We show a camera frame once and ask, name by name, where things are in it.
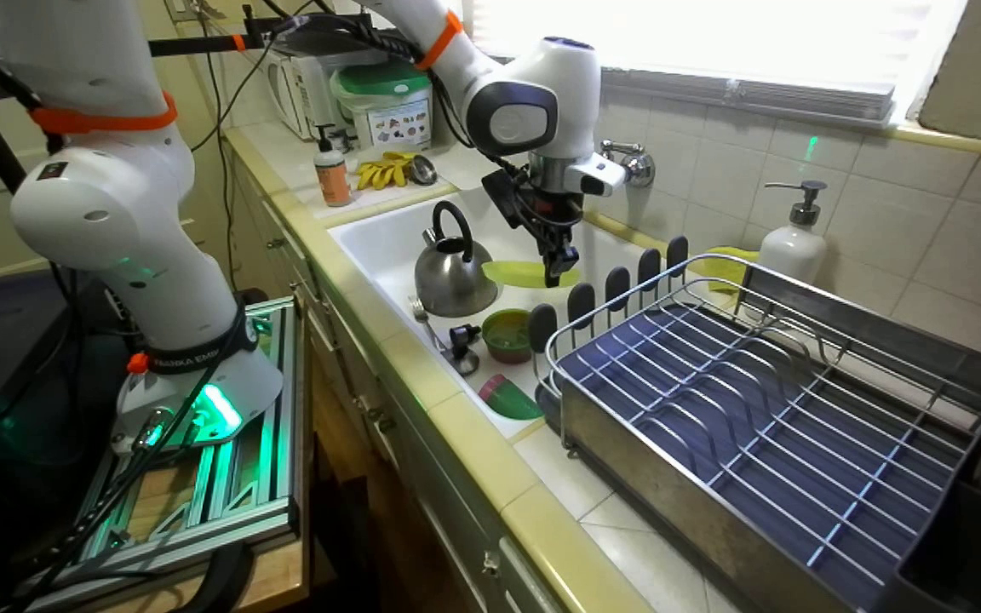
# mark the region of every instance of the tile backsplash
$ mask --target tile backsplash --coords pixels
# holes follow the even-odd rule
[[[610,89],[601,135],[639,142],[655,188],[588,200],[655,239],[758,247],[823,180],[823,290],[981,351],[981,152]]]

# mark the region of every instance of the tea kettle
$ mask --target tea kettle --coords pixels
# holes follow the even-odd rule
[[[442,235],[442,213],[453,213],[459,239]],[[426,314],[469,315],[498,299],[498,287],[482,277],[489,252],[469,239],[467,217],[453,200],[434,209],[434,235],[414,262],[414,290]]]

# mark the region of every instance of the bottle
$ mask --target bottle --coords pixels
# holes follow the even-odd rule
[[[316,185],[319,185],[319,195],[327,200],[327,209],[339,209],[347,200],[355,200],[355,185],[352,185],[352,172],[347,172],[347,160],[344,152],[337,152],[329,146],[329,139],[324,135],[319,129],[319,139],[316,139]]]
[[[791,188],[802,192],[804,200],[795,204],[791,223],[774,228],[758,245],[758,264],[778,270],[782,277],[816,282],[823,264],[828,242],[812,228],[821,217],[816,195],[828,188],[823,180],[802,180],[802,185],[767,185],[767,188]]]

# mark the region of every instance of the dish drying tray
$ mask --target dish drying tray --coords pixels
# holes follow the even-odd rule
[[[700,259],[555,331],[551,425],[758,611],[872,611],[981,437],[981,353]]]

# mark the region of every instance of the window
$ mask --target window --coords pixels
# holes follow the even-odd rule
[[[456,2],[472,42],[501,59],[562,35],[601,51],[610,86],[872,125],[913,110],[965,15],[965,0]]]

